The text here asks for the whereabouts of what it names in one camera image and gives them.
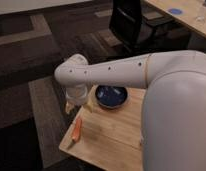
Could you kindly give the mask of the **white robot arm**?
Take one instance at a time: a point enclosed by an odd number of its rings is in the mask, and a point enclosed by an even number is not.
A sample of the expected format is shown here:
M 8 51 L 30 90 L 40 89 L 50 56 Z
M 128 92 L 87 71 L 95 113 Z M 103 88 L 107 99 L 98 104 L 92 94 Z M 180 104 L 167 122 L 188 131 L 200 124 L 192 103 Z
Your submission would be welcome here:
M 76 104 L 88 84 L 144 89 L 144 171 L 206 171 L 206 53 L 154 52 L 92 65 L 74 54 L 54 76 Z

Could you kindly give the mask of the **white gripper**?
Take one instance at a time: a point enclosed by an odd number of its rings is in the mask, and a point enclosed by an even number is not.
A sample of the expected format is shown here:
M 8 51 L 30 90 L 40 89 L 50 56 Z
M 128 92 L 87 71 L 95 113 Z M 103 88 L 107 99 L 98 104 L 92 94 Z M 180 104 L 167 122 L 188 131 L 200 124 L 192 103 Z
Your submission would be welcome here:
M 71 111 L 75 108 L 76 106 L 81 106 L 87 101 L 88 97 L 88 89 L 87 86 L 84 84 L 77 85 L 74 87 L 68 87 L 66 89 L 66 99 L 69 101 L 65 105 L 65 113 L 70 114 Z M 93 112 L 94 110 L 94 105 L 93 103 L 86 103 L 84 105 L 84 108 L 88 110 L 89 112 Z

